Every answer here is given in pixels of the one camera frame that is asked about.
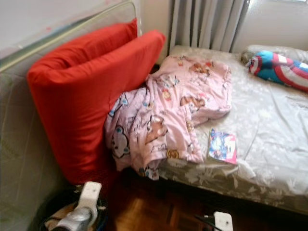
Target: curtain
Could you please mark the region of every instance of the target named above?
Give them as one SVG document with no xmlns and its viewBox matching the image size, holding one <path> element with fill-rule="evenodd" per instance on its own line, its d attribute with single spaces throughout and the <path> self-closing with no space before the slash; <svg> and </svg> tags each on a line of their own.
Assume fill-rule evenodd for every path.
<svg viewBox="0 0 308 231">
<path fill-rule="evenodd" d="M 170 50 L 175 45 L 229 52 L 245 0 L 175 0 Z"/>
</svg>

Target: floral bedsheet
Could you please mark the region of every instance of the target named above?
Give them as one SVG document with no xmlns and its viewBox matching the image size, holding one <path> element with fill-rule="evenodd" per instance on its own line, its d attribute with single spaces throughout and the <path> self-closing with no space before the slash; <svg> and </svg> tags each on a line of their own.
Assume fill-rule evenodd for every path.
<svg viewBox="0 0 308 231">
<path fill-rule="evenodd" d="M 248 73 L 237 54 L 176 46 L 171 55 L 203 56 L 232 71 L 232 109 L 195 128 L 205 163 L 168 159 L 166 179 L 308 214 L 308 95 Z M 237 166 L 207 159 L 211 128 L 237 137 Z"/>
</svg>

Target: pink cartoon blanket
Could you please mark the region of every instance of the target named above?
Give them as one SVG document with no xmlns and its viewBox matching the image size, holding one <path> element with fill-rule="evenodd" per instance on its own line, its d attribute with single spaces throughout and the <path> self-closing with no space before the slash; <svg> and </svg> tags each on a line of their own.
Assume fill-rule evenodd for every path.
<svg viewBox="0 0 308 231">
<path fill-rule="evenodd" d="M 231 109 L 231 72 L 199 57 L 167 57 L 143 88 L 124 92 L 105 122 L 117 170 L 158 179 L 165 158 L 202 163 L 194 126 Z"/>
</svg>

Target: red cushion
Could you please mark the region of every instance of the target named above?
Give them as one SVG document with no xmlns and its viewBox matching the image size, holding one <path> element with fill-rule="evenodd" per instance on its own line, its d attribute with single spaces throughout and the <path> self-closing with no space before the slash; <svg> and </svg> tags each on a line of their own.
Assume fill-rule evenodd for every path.
<svg viewBox="0 0 308 231">
<path fill-rule="evenodd" d="M 132 40 L 136 34 L 135 21 L 95 31 L 52 51 L 28 72 L 56 160 L 72 184 L 110 180 L 104 121 L 122 92 L 144 82 L 165 41 L 156 31 Z"/>
</svg>

